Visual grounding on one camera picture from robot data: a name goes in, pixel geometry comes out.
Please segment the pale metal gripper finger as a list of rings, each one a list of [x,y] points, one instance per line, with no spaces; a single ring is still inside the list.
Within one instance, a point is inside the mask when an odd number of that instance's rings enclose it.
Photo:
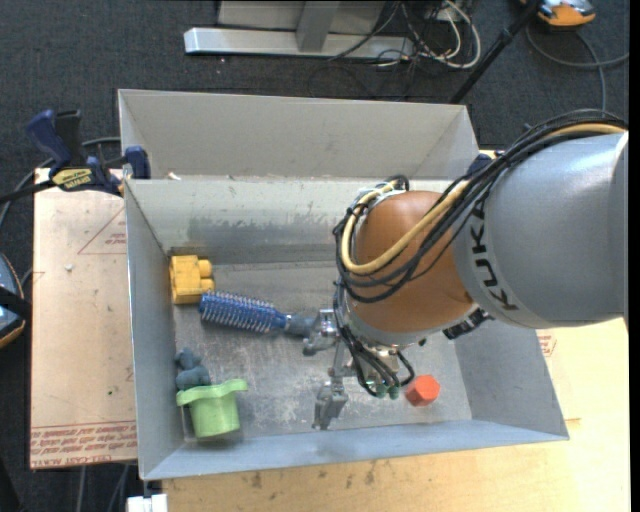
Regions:
[[[347,402],[348,395],[341,382],[324,383],[316,395],[312,427],[327,430],[331,421],[339,417]]]
[[[313,356],[333,347],[339,339],[336,315],[333,309],[320,309],[303,337],[304,356]]]

